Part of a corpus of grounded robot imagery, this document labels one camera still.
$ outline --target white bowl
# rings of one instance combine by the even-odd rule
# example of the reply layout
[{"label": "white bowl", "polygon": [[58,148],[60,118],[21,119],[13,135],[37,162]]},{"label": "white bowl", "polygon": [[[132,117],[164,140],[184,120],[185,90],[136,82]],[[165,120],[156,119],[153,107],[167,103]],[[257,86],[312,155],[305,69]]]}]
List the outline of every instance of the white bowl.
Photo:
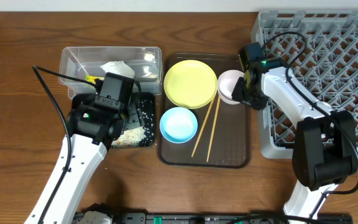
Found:
[{"label": "white bowl", "polygon": [[244,76],[244,72],[238,70],[228,70],[222,73],[218,78],[218,94],[223,100],[223,102],[236,105],[240,102],[234,101],[231,98],[233,89],[240,77]]}]

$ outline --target yellow plate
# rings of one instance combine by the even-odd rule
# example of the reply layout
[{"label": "yellow plate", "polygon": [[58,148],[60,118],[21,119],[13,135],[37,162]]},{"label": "yellow plate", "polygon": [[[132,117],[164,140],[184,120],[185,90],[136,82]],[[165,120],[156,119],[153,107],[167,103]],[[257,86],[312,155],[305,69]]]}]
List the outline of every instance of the yellow plate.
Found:
[{"label": "yellow plate", "polygon": [[211,67],[197,60],[176,63],[167,72],[164,90],[168,99],[188,109],[207,105],[215,96],[218,80]]}]

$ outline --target clear plastic container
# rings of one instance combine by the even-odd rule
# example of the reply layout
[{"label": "clear plastic container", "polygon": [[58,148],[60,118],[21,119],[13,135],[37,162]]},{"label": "clear plastic container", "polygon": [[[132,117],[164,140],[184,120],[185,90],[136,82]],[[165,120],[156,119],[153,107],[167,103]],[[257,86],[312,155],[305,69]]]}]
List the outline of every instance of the clear plastic container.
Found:
[{"label": "clear plastic container", "polygon": [[[163,70],[158,47],[66,47],[59,73],[83,80],[86,74],[104,77],[106,72],[100,66],[115,61],[123,61],[135,71],[142,92],[161,94]],[[66,78],[59,78],[59,83],[68,86],[70,99],[76,94],[95,92],[88,84]]]}]

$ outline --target bowl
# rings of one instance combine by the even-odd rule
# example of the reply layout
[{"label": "bowl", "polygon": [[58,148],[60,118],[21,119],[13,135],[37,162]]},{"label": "bowl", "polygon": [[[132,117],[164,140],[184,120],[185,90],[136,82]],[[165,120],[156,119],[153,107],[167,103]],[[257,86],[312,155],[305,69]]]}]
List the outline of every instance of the bowl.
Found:
[{"label": "bowl", "polygon": [[175,105],[197,109],[215,97],[217,83],[215,72],[207,64],[184,60],[174,64],[165,75],[164,91]]},{"label": "bowl", "polygon": [[167,110],[160,120],[162,136],[172,143],[184,143],[194,137],[198,122],[196,116],[186,108],[176,107]]},{"label": "bowl", "polygon": [[218,78],[218,94],[223,102],[236,105],[240,102],[234,101],[231,98],[233,89],[240,77],[244,76],[244,72],[238,70],[228,70],[222,73]]}]

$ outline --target white wall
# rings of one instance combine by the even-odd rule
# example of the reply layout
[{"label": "white wall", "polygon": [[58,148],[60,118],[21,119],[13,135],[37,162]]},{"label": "white wall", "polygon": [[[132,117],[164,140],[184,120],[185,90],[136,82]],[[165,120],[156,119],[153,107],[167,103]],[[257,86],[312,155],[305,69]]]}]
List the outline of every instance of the white wall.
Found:
[{"label": "white wall", "polygon": [[357,0],[0,0],[0,11],[251,12],[358,9]]}]

